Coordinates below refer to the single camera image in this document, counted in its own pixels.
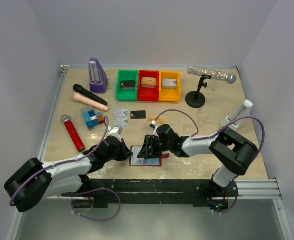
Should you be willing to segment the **red leather card holder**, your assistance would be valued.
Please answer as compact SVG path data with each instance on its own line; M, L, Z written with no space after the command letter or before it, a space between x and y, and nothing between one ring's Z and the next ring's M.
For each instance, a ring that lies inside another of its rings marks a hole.
M147 161L147 165L130 165L130 158L129 158L129 166L137 166L137 167L160 167L162 166L162 160L167 159L170 157L170 154L163 154L160 158L149 158L145 159Z

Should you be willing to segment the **silver credit card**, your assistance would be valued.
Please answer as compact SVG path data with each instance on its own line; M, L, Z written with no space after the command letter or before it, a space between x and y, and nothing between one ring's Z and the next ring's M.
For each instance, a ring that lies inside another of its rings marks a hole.
M141 150L141 146L132 146L131 152L133 155L130 158L130 165L132 166L146 166L147 161L144 158L138 158L138 153Z
M127 118L117 118L113 119L113 127L127 127L128 126L128 119Z

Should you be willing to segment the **gold credit card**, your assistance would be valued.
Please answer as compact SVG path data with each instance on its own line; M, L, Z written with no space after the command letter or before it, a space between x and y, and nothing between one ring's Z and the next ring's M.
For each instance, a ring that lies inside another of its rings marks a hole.
M147 121L151 123L151 122L153 122L156 118L157 118L157 115L151 113L151 114L148 116ZM156 122L157 122L158 124L160 124L160 125L163 124L163 122L164 122L163 117L159 117L159 118L156 120Z

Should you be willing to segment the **grey credit card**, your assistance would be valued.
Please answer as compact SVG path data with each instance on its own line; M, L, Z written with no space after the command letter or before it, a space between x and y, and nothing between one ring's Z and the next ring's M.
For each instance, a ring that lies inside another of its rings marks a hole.
M131 120L141 120L146 118L146 111L145 110L135 110L130 111L130 119Z

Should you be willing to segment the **blue credit card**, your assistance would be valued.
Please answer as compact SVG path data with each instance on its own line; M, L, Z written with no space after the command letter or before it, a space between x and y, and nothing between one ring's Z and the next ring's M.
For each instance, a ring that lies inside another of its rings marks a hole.
M128 115L127 109L115 108L112 111L112 116L116 118L127 118L127 115Z

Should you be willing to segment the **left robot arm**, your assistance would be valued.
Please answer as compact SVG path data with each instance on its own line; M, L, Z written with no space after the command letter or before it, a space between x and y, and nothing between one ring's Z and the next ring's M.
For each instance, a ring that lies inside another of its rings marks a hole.
M42 199L65 193L85 196L90 191L86 175L103 168L109 161L122 162L132 156L122 138L108 136L81 154L64 160L27 160L5 183L9 205L26 212Z

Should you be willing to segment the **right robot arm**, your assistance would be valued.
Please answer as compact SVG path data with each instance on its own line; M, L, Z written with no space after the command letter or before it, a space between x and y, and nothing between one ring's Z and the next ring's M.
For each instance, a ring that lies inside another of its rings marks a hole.
M137 158L160 158L164 152L171 152L178 158L215 155L222 164L213 175L209 187L215 196L225 193L229 183L237 176L245 175L259 155L259 149L254 143L229 127L215 136L195 140L190 136L179 136L167 124L157 127L153 135L145 136Z

